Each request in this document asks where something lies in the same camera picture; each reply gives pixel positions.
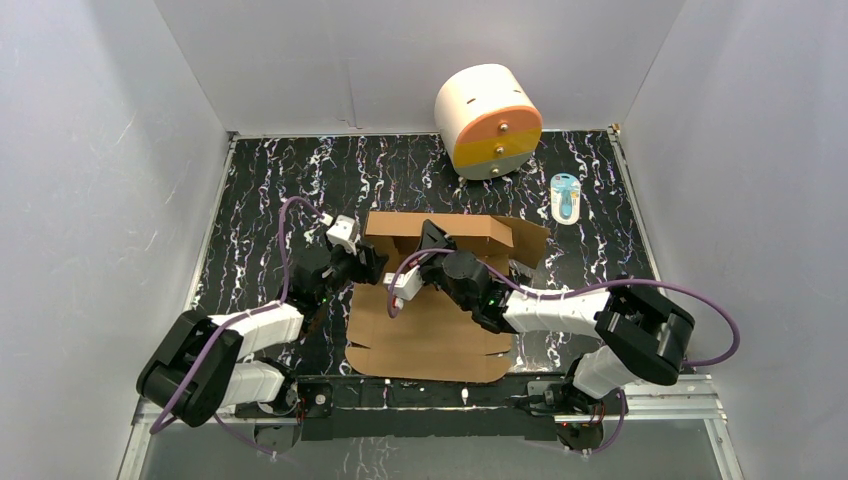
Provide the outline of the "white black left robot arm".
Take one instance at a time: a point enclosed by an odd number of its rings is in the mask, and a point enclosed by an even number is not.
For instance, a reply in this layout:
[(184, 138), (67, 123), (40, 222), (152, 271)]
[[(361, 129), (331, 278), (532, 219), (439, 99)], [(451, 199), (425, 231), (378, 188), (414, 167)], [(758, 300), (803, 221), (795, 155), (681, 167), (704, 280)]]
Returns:
[(275, 416), (293, 412), (294, 370), (258, 351), (298, 341), (347, 284), (378, 284), (388, 260), (365, 241), (353, 251), (310, 247), (295, 255), (268, 303), (228, 315), (183, 312), (137, 380), (138, 393), (162, 409), (150, 431), (175, 420), (198, 427), (233, 405), (262, 404)]

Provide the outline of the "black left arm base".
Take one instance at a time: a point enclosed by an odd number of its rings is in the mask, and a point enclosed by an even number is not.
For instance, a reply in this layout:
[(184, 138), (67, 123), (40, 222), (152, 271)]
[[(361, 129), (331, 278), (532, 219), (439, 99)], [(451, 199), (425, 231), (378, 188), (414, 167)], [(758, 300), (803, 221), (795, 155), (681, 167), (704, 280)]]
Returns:
[(275, 417), (326, 418), (331, 415), (333, 386), (299, 376), (270, 358), (235, 366), (221, 406), (255, 407)]

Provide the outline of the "brown cardboard box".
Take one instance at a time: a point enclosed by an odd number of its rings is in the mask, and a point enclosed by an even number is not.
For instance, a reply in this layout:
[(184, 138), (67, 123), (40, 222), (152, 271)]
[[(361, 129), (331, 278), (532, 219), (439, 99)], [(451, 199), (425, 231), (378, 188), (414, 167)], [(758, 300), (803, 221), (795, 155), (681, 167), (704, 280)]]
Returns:
[[(515, 260), (535, 268), (546, 256), (548, 228), (498, 215), (370, 211), (366, 240), (389, 257), (386, 272), (417, 250), (422, 224), (431, 220), (462, 250), (475, 253), (503, 274)], [(385, 378), (490, 383), (512, 361), (510, 334), (484, 330), (447, 294), (425, 286), (399, 312), (387, 313), (388, 292), (381, 284), (357, 284), (347, 322), (345, 357), (358, 373)]]

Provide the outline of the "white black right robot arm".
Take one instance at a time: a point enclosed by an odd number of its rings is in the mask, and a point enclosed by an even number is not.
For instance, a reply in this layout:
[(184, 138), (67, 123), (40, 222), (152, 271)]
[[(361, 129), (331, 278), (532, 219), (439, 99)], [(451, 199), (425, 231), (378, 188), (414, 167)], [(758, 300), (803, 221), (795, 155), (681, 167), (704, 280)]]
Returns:
[(430, 220), (422, 225), (417, 253), (423, 284), (443, 291), (490, 333), (565, 332), (602, 341), (566, 375), (564, 403), (577, 414), (590, 413), (612, 390), (633, 381), (669, 386), (678, 379), (694, 320), (653, 281), (624, 278), (581, 292), (518, 285), (458, 249)]

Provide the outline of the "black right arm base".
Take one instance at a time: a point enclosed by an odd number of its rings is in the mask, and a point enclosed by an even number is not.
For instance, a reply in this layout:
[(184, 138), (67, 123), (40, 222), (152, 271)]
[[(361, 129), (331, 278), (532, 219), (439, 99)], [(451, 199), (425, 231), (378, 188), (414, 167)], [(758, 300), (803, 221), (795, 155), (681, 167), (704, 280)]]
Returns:
[(540, 393), (533, 393), (531, 385), (527, 384), (526, 394), (511, 397), (509, 402), (513, 408), (535, 417), (588, 414), (589, 420), (585, 422), (559, 422), (557, 438), (566, 451), (590, 456), (606, 450), (618, 439), (629, 407), (624, 389), (614, 388), (610, 394), (614, 394), (618, 402), (619, 418), (615, 429), (607, 436), (603, 420), (608, 404), (604, 398), (591, 397), (575, 386), (578, 365), (584, 358), (582, 355), (572, 362), (562, 382), (549, 383)]

